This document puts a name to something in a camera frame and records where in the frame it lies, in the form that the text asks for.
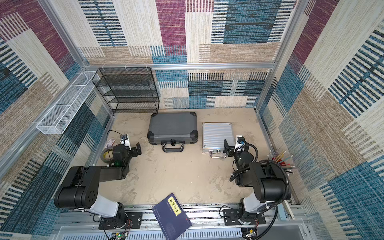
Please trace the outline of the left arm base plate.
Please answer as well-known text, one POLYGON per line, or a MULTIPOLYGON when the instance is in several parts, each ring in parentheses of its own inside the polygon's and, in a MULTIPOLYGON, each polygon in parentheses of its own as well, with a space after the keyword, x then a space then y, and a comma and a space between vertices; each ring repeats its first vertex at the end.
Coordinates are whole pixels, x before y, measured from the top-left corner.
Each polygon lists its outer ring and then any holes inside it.
POLYGON ((142 217, 142 212, 129 212, 125 213, 122 217, 101 218, 99 230, 122 231, 139 229, 141 227, 142 217))

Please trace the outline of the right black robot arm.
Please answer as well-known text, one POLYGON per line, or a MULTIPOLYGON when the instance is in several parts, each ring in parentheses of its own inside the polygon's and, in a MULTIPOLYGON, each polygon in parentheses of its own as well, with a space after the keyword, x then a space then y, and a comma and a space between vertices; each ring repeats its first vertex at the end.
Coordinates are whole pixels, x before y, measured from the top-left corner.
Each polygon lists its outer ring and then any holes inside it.
POLYGON ((291 198, 286 170, 271 158, 258 161, 258 149, 243 136, 237 136, 233 146, 224 140, 224 153, 234 158, 233 165, 237 167, 231 173, 230 182, 253 189, 249 196, 240 200, 237 209, 227 207, 223 210, 224 218, 232 224, 236 221, 242 225, 264 224, 262 214, 291 198))

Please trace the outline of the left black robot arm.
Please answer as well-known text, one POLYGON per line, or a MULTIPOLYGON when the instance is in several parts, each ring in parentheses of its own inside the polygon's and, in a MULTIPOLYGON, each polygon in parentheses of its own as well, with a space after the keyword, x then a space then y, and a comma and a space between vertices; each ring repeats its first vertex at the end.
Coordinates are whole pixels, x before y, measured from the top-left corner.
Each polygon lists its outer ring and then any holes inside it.
POLYGON ((71 167, 59 187, 54 204, 60 209, 77 209, 102 218, 124 218, 123 205, 99 194, 103 182, 124 180, 130 172, 132 158, 142 154, 141 145, 129 148, 119 144, 112 149, 110 166, 71 167))

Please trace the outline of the white mesh wall basket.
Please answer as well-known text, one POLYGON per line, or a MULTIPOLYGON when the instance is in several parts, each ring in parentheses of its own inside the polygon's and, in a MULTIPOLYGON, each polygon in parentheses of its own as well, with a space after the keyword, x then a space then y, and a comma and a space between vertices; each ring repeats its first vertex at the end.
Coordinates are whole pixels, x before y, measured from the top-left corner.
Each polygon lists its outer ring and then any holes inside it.
POLYGON ((65 90, 36 128, 44 135, 63 134, 94 88, 95 72, 81 73, 65 90))

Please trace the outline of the red pencil cup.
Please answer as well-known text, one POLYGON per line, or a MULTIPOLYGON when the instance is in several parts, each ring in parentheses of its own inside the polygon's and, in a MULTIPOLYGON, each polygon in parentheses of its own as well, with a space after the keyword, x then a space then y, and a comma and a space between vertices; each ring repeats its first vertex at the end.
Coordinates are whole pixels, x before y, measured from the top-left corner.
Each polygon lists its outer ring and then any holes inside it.
POLYGON ((288 176, 293 175, 294 170, 298 169, 293 162, 293 155, 288 155, 287 151, 273 153, 272 150, 270 150, 268 154, 268 160, 271 160, 272 162, 282 167, 288 176))

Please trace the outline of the large black poker case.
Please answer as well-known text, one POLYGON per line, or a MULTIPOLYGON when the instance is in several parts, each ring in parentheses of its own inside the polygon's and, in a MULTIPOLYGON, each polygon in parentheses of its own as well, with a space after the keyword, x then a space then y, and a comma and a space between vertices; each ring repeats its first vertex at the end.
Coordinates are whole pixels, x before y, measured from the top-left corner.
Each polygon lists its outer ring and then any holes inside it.
POLYGON ((154 113, 151 115, 147 139, 151 145, 161 145, 165 153, 180 153, 185 144, 198 142, 197 114, 154 113))

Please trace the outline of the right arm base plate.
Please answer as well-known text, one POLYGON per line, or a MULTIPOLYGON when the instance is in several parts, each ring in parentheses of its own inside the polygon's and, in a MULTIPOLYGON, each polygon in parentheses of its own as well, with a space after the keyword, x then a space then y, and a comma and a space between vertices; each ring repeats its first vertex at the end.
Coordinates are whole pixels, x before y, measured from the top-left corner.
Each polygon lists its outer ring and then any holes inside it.
POLYGON ((224 221, 226 226, 266 224, 266 219, 264 215, 248 213, 239 209, 224 209, 221 210, 221 212, 224 215, 224 221))

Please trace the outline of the small pink card packet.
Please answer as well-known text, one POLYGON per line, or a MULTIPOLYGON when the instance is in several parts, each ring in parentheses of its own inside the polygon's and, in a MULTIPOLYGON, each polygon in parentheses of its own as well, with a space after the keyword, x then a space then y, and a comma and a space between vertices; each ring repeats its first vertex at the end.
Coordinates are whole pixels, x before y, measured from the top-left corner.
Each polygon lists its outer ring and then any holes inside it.
POLYGON ((116 140, 114 140, 114 139, 109 139, 109 140, 107 141, 105 147, 106 147, 106 148, 108 148, 108 147, 112 147, 112 146, 114 145, 115 141, 116 141, 116 140))

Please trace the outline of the dark blue book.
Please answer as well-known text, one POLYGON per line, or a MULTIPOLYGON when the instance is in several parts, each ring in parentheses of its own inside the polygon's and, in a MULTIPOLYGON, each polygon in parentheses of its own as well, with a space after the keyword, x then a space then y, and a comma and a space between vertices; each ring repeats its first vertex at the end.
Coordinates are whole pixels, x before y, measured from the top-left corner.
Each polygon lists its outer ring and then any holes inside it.
POLYGON ((192 226, 173 193, 153 206, 152 211, 167 240, 176 240, 192 226))

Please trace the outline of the small silver aluminium case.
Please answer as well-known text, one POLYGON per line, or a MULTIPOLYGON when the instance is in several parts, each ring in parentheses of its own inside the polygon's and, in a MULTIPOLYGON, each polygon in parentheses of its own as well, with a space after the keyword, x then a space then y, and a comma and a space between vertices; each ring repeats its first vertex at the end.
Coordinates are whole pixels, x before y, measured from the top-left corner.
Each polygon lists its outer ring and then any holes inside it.
POLYGON ((235 137, 231 123, 202 124, 202 152, 212 159, 225 159, 228 147, 235 145, 235 137))

